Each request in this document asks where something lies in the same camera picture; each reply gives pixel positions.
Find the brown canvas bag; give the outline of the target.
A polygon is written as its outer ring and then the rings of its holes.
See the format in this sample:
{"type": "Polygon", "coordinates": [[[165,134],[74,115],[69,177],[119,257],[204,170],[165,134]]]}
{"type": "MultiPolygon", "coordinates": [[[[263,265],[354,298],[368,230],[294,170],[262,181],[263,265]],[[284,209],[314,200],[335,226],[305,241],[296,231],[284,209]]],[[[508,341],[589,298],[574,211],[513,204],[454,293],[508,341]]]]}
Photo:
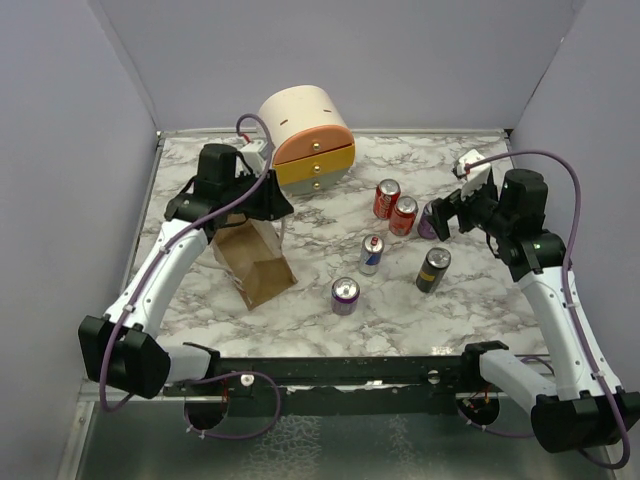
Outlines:
{"type": "Polygon", "coordinates": [[[297,283],[282,251],[284,231],[271,222],[247,220],[220,229],[211,248],[214,258],[233,280],[247,309],[272,300],[297,283]]]}

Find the silver blue energy drink can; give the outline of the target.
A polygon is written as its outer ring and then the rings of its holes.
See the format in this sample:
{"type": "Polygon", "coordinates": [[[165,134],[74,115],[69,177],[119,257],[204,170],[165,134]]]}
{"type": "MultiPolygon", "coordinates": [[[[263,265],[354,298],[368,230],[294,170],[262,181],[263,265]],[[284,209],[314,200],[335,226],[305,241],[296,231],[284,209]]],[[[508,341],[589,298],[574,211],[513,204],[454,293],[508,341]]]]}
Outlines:
{"type": "Polygon", "coordinates": [[[384,240],[375,234],[363,238],[358,263],[358,270],[366,276],[377,273],[384,252],[384,240]]]}

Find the purple fanta can front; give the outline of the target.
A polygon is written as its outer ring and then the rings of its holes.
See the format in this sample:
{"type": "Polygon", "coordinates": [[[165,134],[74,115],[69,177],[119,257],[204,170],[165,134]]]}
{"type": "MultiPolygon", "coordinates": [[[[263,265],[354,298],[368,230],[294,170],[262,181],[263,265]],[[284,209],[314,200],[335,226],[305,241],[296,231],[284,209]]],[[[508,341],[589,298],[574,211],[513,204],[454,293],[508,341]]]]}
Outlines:
{"type": "Polygon", "coordinates": [[[351,277],[341,277],[334,281],[331,287],[332,311],[341,316],[351,315],[357,307],[360,287],[351,277]]]}

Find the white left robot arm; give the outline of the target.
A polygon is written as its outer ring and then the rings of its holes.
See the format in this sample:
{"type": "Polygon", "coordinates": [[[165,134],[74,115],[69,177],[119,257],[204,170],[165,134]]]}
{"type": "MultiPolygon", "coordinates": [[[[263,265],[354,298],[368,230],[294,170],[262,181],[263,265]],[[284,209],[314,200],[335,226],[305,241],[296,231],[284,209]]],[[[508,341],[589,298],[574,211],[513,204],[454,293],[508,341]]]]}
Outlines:
{"type": "Polygon", "coordinates": [[[210,143],[200,151],[196,174],[166,205],[151,251],[118,299],[100,317],[85,317],[78,330],[90,380],[151,399],[164,386],[187,382],[206,395],[220,385],[218,353],[193,343],[176,348],[157,341],[167,308],[195,260],[229,216],[274,221],[294,209],[271,165],[272,145],[255,140],[237,149],[210,143]]]}

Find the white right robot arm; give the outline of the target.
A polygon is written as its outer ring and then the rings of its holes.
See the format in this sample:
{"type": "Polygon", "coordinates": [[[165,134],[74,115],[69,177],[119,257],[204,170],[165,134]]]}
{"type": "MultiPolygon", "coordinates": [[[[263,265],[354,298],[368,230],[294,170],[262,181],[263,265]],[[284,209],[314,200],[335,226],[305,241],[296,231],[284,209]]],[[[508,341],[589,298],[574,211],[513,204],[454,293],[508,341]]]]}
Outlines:
{"type": "Polygon", "coordinates": [[[553,379],[525,366],[499,342],[471,344],[459,367],[461,383],[481,391],[491,384],[529,415],[533,434],[550,453],[616,444],[639,419],[639,395],[627,392],[590,329],[563,240],[544,227],[548,186],[526,169],[508,171],[496,185],[490,165],[454,170],[460,189],[432,203],[431,225],[450,236],[455,217],[461,232],[482,230],[497,245],[539,324],[553,379]]]}

